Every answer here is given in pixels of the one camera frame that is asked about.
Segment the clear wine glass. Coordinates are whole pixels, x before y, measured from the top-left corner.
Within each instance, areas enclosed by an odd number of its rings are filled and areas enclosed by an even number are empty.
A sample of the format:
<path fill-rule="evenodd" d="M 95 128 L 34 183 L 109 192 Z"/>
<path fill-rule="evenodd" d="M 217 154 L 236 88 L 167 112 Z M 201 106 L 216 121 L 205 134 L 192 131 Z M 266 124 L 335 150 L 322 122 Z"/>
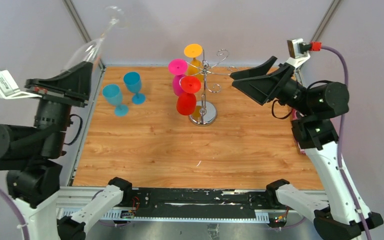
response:
<path fill-rule="evenodd" d="M 105 11 L 108 14 L 110 20 L 101 35 L 98 38 L 90 40 L 78 48 L 62 68 L 61 72 L 70 71 L 70 69 L 82 62 L 92 63 L 95 68 L 101 59 L 104 41 L 106 40 L 109 33 L 115 27 L 119 29 L 125 29 L 128 26 L 127 17 L 122 8 L 115 5 L 110 5 L 105 8 Z"/>

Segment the blue wine glass front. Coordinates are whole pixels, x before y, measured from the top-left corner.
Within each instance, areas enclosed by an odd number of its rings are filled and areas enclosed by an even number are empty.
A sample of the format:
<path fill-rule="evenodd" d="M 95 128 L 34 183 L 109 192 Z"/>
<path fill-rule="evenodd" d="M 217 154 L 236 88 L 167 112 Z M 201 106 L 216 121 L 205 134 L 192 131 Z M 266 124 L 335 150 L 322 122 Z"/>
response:
<path fill-rule="evenodd" d="M 105 100 L 114 107 L 114 114 L 123 117 L 128 114 L 129 108 L 123 104 L 123 94 L 117 84 L 108 84 L 103 87 L 102 95 Z"/>

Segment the blue wine glass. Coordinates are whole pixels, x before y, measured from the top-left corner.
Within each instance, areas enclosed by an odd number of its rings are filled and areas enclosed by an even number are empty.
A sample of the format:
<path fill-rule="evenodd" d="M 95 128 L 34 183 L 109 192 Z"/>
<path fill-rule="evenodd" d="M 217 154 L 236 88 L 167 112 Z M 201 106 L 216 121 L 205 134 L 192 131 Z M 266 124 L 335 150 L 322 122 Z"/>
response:
<path fill-rule="evenodd" d="M 123 77 L 123 82 L 127 90 L 133 93 L 131 100 L 135 105 L 141 105 L 146 101 L 146 96 L 141 93 L 142 80 L 138 72 L 131 71 L 126 73 Z"/>
<path fill-rule="evenodd" d="M 117 84 L 108 84 L 103 87 L 102 95 L 105 100 L 114 107 L 114 114 L 123 117 L 128 114 L 129 108 L 123 104 L 123 94 Z"/>

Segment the chrome wine glass rack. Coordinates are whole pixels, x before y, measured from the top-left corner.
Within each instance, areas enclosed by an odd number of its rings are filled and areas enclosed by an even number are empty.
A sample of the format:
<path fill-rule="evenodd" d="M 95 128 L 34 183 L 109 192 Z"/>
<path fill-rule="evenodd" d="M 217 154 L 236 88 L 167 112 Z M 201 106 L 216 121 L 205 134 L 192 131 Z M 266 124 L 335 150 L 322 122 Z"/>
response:
<path fill-rule="evenodd" d="M 207 93 L 218 94 L 222 91 L 222 87 L 220 84 L 215 83 L 212 87 L 208 86 L 208 76 L 209 75 L 219 75 L 222 76 L 222 73 L 215 72 L 213 68 L 217 67 L 219 64 L 224 62 L 230 55 L 230 52 L 227 49 L 220 49 L 217 51 L 216 55 L 218 57 L 222 57 L 220 61 L 218 61 L 214 65 L 210 65 L 205 57 L 205 50 L 203 48 L 202 54 L 197 57 L 198 60 L 202 61 L 203 64 L 203 82 L 202 87 L 203 90 L 201 92 L 200 100 L 197 100 L 195 111 L 191 115 L 188 116 L 189 120 L 197 125 L 197 126 L 208 126 L 214 123 L 217 119 L 218 112 L 217 108 L 213 103 L 207 100 Z"/>

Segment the pink wine glass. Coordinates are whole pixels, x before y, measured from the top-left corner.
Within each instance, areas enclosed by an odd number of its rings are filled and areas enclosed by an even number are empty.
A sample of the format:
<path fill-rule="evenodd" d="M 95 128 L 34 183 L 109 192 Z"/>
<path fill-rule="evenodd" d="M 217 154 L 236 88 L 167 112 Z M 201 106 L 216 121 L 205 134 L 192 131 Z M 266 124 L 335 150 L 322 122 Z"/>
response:
<path fill-rule="evenodd" d="M 180 85 L 180 81 L 185 77 L 188 69 L 188 64 L 185 60 L 176 58 L 168 64 L 168 71 L 174 75 L 172 79 L 172 89 L 176 96 L 180 96 L 184 91 Z"/>

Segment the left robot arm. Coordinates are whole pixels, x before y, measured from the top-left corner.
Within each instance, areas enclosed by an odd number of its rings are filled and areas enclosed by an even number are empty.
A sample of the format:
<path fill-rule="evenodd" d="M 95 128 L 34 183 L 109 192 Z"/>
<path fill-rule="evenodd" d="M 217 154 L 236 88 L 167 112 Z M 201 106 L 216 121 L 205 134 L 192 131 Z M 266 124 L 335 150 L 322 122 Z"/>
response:
<path fill-rule="evenodd" d="M 58 75 L 25 82 L 27 98 L 38 99 L 33 126 L 0 124 L 0 171 L 7 171 L 6 201 L 15 210 L 26 240 L 83 240 L 113 207 L 129 206 L 132 184 L 111 179 L 86 206 L 57 218 L 66 131 L 72 107 L 85 107 L 91 94 L 94 65 L 84 60 Z"/>

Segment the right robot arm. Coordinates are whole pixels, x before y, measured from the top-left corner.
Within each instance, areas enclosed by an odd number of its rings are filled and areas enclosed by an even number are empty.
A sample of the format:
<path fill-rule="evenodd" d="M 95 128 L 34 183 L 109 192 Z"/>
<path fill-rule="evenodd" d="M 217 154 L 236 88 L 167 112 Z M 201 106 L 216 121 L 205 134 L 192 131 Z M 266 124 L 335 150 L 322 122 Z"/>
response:
<path fill-rule="evenodd" d="M 312 197 L 280 179 L 266 186 L 266 204 L 295 210 L 324 240 L 358 240 L 384 221 L 359 195 L 339 152 L 340 137 L 332 119 L 349 111 L 347 86 L 321 80 L 305 87 L 293 79 L 309 58 L 309 54 L 291 57 L 271 71 L 277 60 L 271 57 L 259 66 L 232 72 L 232 86 L 260 105 L 279 102 L 300 113 L 291 123 L 292 134 L 314 165 L 327 197 L 327 201 Z"/>

